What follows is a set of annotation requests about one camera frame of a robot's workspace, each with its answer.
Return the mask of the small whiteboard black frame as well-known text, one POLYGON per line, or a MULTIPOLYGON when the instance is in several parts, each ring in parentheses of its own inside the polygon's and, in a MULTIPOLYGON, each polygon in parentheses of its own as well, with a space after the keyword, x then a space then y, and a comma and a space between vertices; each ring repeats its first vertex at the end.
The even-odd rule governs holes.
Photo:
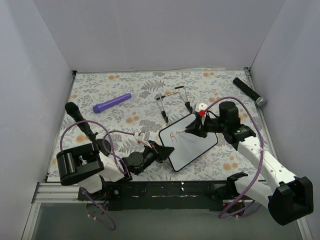
POLYGON ((158 133, 163 146, 174 148, 168 159, 175 172, 189 165, 218 143, 215 133, 209 133, 206 138, 202 138, 190 133, 180 132, 193 120, 195 120, 195 116, 188 114, 158 133))

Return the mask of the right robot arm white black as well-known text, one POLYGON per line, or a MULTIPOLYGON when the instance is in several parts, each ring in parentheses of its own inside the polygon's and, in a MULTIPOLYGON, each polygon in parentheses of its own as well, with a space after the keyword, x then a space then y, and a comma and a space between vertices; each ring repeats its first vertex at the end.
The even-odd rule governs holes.
POLYGON ((267 208, 282 226, 312 214, 312 182, 285 168, 265 149, 261 133, 241 123, 234 102, 221 102, 218 108, 219 115, 211 117, 210 106, 197 103, 193 108, 195 119, 186 126, 185 132, 201 138, 209 133, 221 133, 225 141, 256 168, 253 177, 240 172, 227 178, 227 195, 235 199, 231 204, 235 205, 244 196, 249 197, 259 207, 267 208))

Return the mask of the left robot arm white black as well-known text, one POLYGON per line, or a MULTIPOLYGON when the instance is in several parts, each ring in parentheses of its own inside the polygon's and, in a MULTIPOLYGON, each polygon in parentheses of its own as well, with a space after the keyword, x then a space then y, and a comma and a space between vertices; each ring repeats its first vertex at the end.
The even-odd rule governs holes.
POLYGON ((101 200, 107 193, 103 179, 113 183, 130 181, 131 174, 139 175, 153 162, 162 163, 174 150, 150 140, 143 152, 132 152, 117 166, 99 139, 97 143, 69 148, 56 155, 60 183, 63 186, 77 184, 95 200, 101 200))

